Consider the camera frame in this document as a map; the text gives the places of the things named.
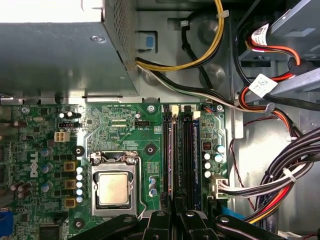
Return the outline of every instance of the dell logo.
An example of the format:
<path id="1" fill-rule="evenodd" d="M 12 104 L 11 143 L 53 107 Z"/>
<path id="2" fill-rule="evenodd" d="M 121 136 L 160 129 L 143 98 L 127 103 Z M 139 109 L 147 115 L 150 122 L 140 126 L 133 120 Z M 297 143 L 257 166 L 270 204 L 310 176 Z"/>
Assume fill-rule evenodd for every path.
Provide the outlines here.
<path id="1" fill-rule="evenodd" d="M 38 153 L 32 153 L 30 154 L 30 168 L 31 168 L 31 172 L 30 172 L 30 178 L 37 178 L 38 177 Z"/>

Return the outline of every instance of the power connector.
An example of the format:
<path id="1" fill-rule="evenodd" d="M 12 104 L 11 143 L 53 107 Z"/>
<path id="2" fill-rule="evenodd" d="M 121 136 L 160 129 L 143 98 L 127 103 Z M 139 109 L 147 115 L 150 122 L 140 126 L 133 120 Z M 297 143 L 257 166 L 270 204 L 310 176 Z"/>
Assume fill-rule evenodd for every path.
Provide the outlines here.
<path id="1" fill-rule="evenodd" d="M 219 191 L 220 183 L 229 185 L 229 181 L 227 178 L 219 174 L 214 174 L 211 176 L 211 183 L 210 183 L 211 193 L 215 197 L 215 199 L 228 199 L 229 197 L 227 194 Z"/>

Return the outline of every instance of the blue connector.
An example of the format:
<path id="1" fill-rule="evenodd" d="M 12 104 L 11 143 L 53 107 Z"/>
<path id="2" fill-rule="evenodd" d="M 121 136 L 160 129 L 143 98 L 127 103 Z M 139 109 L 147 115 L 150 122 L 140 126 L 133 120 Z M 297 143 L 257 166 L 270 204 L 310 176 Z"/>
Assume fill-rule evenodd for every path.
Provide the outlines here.
<path id="1" fill-rule="evenodd" d="M 0 211 L 0 238 L 10 236 L 14 231 L 14 213 Z"/>

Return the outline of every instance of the motherboard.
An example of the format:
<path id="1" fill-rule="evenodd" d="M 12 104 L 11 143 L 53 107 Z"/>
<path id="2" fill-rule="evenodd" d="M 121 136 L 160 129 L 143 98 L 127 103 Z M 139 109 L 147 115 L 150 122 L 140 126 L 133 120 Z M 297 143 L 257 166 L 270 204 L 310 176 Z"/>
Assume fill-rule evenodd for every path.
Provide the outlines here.
<path id="1" fill-rule="evenodd" d="M 1 106 L 0 129 L 0 238 L 66 240 L 141 219 L 162 192 L 206 211 L 211 176 L 227 177 L 217 104 Z"/>

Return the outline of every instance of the perforated metal grille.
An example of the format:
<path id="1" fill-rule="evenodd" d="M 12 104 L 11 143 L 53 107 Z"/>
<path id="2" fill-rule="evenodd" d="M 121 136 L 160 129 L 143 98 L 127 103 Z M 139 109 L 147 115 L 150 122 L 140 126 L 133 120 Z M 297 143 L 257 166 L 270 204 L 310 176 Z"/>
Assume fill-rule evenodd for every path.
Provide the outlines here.
<path id="1" fill-rule="evenodd" d="M 127 70 L 133 72 L 136 65 L 135 23 L 136 6 L 134 0 L 114 1 L 114 28 L 120 45 L 126 55 Z"/>

